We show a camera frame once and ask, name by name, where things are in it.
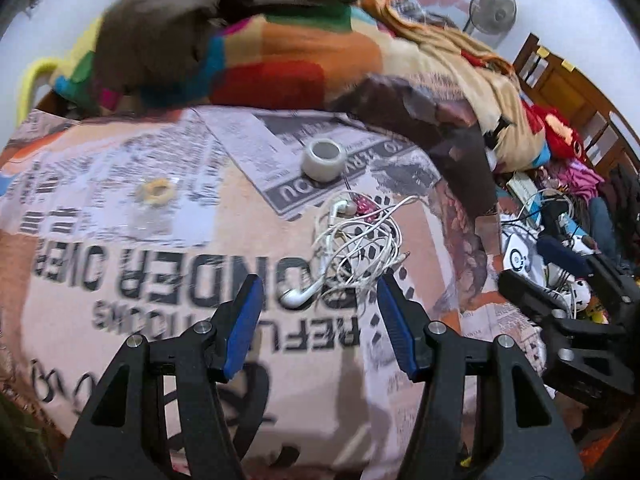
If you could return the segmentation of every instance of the pink cloth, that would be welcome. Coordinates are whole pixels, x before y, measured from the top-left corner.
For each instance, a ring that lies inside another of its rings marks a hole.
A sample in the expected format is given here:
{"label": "pink cloth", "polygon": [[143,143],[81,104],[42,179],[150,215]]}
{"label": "pink cloth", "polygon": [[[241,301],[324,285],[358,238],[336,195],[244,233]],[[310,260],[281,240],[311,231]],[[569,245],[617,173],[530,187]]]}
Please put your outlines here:
{"label": "pink cloth", "polygon": [[580,196],[589,201],[598,196],[596,186],[604,182],[604,179],[590,168],[587,168],[576,158],[568,161],[562,168],[558,169],[556,178],[562,184],[569,187],[569,192],[575,196]]}

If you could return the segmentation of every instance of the bed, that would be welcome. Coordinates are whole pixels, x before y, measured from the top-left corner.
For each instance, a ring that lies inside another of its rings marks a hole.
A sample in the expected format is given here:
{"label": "bed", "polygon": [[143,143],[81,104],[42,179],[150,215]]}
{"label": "bed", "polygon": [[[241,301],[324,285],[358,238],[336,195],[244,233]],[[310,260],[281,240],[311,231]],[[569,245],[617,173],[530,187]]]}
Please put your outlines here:
{"label": "bed", "polygon": [[590,164],[606,177],[622,164],[638,174],[640,137],[611,101],[578,68],[530,34],[513,63],[534,104],[556,108],[580,133]]}

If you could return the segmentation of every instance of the clear tape roll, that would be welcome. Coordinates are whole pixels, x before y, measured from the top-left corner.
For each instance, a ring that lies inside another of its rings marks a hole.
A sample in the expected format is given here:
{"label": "clear tape roll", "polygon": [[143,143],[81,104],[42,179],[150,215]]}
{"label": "clear tape roll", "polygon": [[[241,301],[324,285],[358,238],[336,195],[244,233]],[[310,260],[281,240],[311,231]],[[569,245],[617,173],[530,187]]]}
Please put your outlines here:
{"label": "clear tape roll", "polygon": [[142,201],[147,205],[166,205],[175,196],[175,186],[166,178],[156,178],[142,184],[140,195]]}
{"label": "clear tape roll", "polygon": [[314,139],[302,155],[302,171],[318,182],[331,182],[340,176],[347,163],[347,150],[331,139]]}

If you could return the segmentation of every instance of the metal screw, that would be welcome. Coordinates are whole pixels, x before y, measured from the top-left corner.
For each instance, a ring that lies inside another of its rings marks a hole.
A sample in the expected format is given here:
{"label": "metal screw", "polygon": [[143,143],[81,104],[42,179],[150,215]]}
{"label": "metal screw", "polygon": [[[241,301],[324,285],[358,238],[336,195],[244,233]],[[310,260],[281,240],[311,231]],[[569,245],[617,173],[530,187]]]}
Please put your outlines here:
{"label": "metal screw", "polygon": [[429,323],[429,332],[434,334],[444,334],[447,331],[447,325],[440,321],[431,321]]}
{"label": "metal screw", "polygon": [[142,336],[140,334],[133,334],[127,337],[127,346],[129,348],[137,348],[142,345]]}
{"label": "metal screw", "polygon": [[209,321],[199,321],[195,325],[193,325],[193,331],[196,334],[206,334],[211,330],[211,323]]}
{"label": "metal screw", "polygon": [[558,357],[561,358],[562,361],[573,361],[574,351],[570,348],[561,348],[558,350]]}
{"label": "metal screw", "polygon": [[500,334],[498,336],[498,345],[503,348],[511,348],[513,345],[515,345],[515,341],[513,340],[513,337],[509,335]]}

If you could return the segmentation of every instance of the newspaper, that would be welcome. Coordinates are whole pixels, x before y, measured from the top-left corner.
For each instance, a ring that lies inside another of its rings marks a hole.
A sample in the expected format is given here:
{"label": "newspaper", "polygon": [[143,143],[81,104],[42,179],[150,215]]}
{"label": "newspaper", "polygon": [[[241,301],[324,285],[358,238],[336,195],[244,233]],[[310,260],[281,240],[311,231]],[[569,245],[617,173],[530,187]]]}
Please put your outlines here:
{"label": "newspaper", "polygon": [[463,312],[460,327],[463,336],[484,341],[492,341],[500,334],[510,335],[534,369],[542,373],[545,355],[540,329],[511,303],[489,303],[477,310]]}
{"label": "newspaper", "polygon": [[[0,228],[62,241],[77,237],[188,247],[210,240],[221,170],[228,157],[204,122],[142,130],[102,152],[67,156],[55,146],[12,179],[0,203]],[[150,210],[134,197],[144,182],[165,178],[175,199]]]}
{"label": "newspaper", "polygon": [[238,168],[254,184],[278,216],[295,218],[307,205],[321,203],[344,186],[341,179],[315,182],[300,170],[305,146],[314,138],[333,139],[348,153],[344,176],[363,175],[374,160],[415,150],[403,139],[369,132],[343,114],[328,112],[270,112],[241,108],[199,108],[212,133]]}

